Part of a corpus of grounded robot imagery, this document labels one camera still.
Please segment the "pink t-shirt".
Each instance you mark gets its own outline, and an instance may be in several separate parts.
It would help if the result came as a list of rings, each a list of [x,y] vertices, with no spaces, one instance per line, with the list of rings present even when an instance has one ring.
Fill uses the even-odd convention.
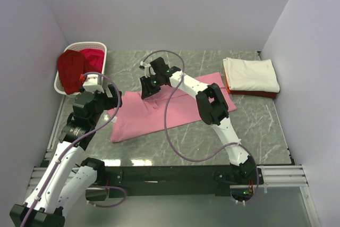
[[[173,73],[171,76],[173,86],[161,86],[158,93],[146,99],[141,98],[141,92],[125,92],[122,96],[122,106],[113,118],[111,142],[121,142],[164,130],[164,120],[166,120],[167,128],[200,121],[196,93],[199,90],[204,90],[204,85],[217,84],[226,100],[228,110],[236,110],[236,106],[230,99],[218,72],[197,78],[192,78],[186,74],[183,83],[171,97],[168,107],[165,107],[167,99],[180,79],[180,71]]]

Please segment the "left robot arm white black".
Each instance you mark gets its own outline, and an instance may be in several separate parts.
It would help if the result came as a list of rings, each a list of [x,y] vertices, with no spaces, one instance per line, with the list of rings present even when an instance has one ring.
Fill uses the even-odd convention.
[[[107,91],[81,89],[76,96],[45,173],[25,202],[13,205],[10,211],[15,226],[63,226],[67,213],[85,190],[105,181],[105,164],[94,158],[85,159],[73,178],[69,175],[99,130],[102,113],[122,105],[121,92],[115,85],[108,85]]]

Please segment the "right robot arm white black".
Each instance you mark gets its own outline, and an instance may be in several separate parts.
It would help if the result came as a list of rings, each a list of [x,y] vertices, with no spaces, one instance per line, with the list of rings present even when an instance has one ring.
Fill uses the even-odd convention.
[[[165,64],[163,58],[159,57],[150,63],[140,62],[140,68],[144,70],[144,76],[140,78],[142,85],[142,99],[146,99],[161,89],[161,86],[173,88],[164,109],[164,130],[166,139],[175,153],[189,162],[204,162],[213,158],[217,153],[225,149],[229,157],[229,163],[237,183],[243,179],[256,180],[259,184],[259,171],[251,153],[241,144],[234,131],[229,117],[228,104],[218,84],[207,84],[187,75],[184,70]],[[169,102],[177,90],[181,90],[194,98],[201,120],[211,126],[218,135],[223,147],[216,153],[204,159],[190,159],[182,155],[172,144],[167,130],[167,110]]]

